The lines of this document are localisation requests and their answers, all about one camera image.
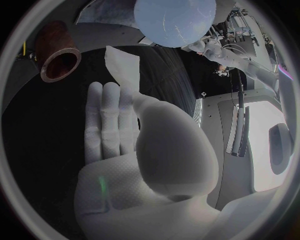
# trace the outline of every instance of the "copper pipe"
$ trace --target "copper pipe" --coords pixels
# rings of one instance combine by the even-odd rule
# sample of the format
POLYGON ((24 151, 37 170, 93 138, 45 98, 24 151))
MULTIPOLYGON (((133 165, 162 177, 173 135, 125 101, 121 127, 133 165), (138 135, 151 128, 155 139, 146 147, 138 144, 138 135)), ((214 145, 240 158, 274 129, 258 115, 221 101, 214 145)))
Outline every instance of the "copper pipe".
POLYGON ((81 53, 62 21, 53 21, 42 28, 35 42, 35 53, 41 79, 46 83, 65 78, 81 61, 81 53))

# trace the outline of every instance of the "brown cylindrical fitting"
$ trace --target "brown cylindrical fitting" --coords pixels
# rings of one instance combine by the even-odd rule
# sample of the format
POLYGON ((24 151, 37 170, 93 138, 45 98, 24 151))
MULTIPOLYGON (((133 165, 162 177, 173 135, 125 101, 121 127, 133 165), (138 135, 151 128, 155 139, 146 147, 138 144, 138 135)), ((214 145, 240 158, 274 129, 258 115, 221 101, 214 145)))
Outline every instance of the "brown cylindrical fitting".
POLYGON ((62 21, 53 21, 39 32, 35 42, 35 54, 44 82, 59 81, 78 66, 81 54, 62 21))

